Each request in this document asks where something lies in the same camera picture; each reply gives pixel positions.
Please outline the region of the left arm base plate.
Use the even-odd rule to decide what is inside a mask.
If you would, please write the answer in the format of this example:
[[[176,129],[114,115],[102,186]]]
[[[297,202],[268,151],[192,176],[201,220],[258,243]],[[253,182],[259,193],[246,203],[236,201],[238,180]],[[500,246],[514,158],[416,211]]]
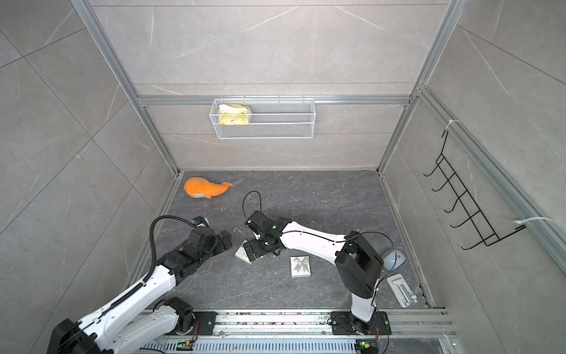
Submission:
[[[215,323],[218,313],[215,311],[196,311],[193,313],[195,319],[193,321],[193,326],[189,332],[192,336],[196,327],[198,327],[198,336],[211,336],[215,329]]]

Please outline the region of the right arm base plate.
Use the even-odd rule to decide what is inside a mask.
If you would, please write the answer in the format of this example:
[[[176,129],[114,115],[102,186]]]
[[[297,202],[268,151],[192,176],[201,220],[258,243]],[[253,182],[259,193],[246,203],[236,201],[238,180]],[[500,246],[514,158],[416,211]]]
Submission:
[[[391,324],[388,314],[375,311],[368,322],[355,317],[349,311],[333,311],[327,324],[331,326],[333,335],[391,335]]]

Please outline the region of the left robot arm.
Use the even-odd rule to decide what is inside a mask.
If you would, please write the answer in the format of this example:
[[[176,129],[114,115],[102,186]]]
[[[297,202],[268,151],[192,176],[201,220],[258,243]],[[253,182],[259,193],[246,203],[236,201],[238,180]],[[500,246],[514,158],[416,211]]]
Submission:
[[[216,232],[206,218],[187,223],[187,240],[161,258],[157,256],[155,228],[160,215],[150,224],[150,269],[143,278],[100,309],[74,322],[65,319],[55,326],[47,347],[49,353],[133,353],[167,333],[198,333],[193,307],[174,296],[162,297],[196,271],[209,258],[232,247],[231,234]]]

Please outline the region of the white gift box with bow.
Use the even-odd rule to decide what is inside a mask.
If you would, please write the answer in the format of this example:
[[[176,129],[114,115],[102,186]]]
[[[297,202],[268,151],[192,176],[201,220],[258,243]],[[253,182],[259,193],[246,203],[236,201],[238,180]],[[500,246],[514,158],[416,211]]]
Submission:
[[[244,241],[234,254],[237,258],[243,260],[247,264],[251,264],[256,260],[255,253],[250,241]]]

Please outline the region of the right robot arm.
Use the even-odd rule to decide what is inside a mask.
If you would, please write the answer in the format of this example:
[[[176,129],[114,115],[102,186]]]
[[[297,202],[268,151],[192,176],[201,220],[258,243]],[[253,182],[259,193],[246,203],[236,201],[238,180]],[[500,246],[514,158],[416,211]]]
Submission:
[[[367,232],[334,235],[309,229],[289,218],[274,221],[260,211],[249,217],[246,226],[254,233],[254,238],[244,241],[235,255],[247,263],[290,249],[321,258],[337,268],[340,279],[352,295],[352,306],[348,312],[331,313],[334,334],[391,332],[385,314],[376,310],[374,298],[382,272],[397,267],[400,253],[396,249],[381,256],[365,239]]]

